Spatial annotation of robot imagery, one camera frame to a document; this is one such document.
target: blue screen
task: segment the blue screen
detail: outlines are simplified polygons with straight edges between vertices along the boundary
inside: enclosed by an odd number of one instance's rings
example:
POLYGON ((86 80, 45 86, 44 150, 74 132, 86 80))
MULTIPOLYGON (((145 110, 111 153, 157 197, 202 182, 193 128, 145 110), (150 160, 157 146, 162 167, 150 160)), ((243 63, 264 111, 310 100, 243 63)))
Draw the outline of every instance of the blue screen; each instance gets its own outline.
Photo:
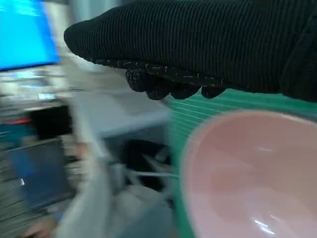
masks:
POLYGON ((40 0, 0 0, 0 70, 58 62, 40 0))

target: hand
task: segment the hand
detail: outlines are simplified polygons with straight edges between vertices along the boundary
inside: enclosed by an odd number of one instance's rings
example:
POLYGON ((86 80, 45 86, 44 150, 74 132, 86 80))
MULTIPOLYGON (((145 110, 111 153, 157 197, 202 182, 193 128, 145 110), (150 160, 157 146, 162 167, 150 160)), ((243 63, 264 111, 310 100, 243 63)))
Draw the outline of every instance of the hand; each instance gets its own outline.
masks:
POLYGON ((34 238, 52 238, 53 230, 56 226, 57 222, 53 219, 43 220, 31 226, 21 237, 27 238, 34 236, 34 238))

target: finger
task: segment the finger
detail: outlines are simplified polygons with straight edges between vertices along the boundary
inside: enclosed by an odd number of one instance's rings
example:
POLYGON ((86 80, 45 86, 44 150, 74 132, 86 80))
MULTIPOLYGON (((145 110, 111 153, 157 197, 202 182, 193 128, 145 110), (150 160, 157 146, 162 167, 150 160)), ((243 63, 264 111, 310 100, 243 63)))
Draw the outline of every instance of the finger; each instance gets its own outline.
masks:
POLYGON ((200 89, 200 86, 179 83, 173 88, 170 94, 172 95, 173 98, 182 100, 182 99, 189 98, 190 96, 193 96, 199 91, 199 89, 200 89))
POLYGON ((211 88, 211 87, 202 87, 202 95, 205 98, 215 98, 219 94, 223 93, 226 89, 225 88, 211 88))
POLYGON ((175 86, 175 83, 168 79, 156 75, 151 75, 151 78, 153 84, 152 89, 147 90, 147 95, 149 99, 162 100, 171 92, 171 90, 175 86))

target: person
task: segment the person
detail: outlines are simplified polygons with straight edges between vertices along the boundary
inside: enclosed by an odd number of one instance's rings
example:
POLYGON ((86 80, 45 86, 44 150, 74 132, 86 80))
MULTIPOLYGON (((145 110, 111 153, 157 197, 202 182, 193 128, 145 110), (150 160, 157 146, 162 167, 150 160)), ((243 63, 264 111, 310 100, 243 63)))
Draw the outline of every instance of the person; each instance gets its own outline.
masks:
MULTIPOLYGON (((156 199, 160 200, 159 192, 142 185, 129 185, 114 193, 109 166, 91 158, 89 146, 85 143, 76 146, 76 154, 79 159, 88 162, 87 179, 82 188, 63 214, 35 223, 21 238, 114 238, 118 234, 129 236, 131 231, 125 227, 138 221, 144 207, 151 206, 156 199)), ((172 230, 172 211, 166 201, 162 200, 160 203, 154 215, 145 219, 145 223, 149 222, 144 225, 145 229, 133 230, 131 227, 137 237, 148 237, 151 224, 159 224, 156 226, 159 231, 153 231, 153 238, 166 237, 172 230)))

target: pink bowl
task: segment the pink bowl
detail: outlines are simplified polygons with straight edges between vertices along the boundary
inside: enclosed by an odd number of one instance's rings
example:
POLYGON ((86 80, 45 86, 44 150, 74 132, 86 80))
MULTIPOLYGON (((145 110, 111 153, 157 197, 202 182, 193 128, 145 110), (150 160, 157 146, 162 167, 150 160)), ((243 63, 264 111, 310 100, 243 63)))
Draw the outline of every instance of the pink bowl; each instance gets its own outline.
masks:
POLYGON ((283 113, 216 117, 189 139, 181 168, 198 238, 317 237, 317 125, 283 113))

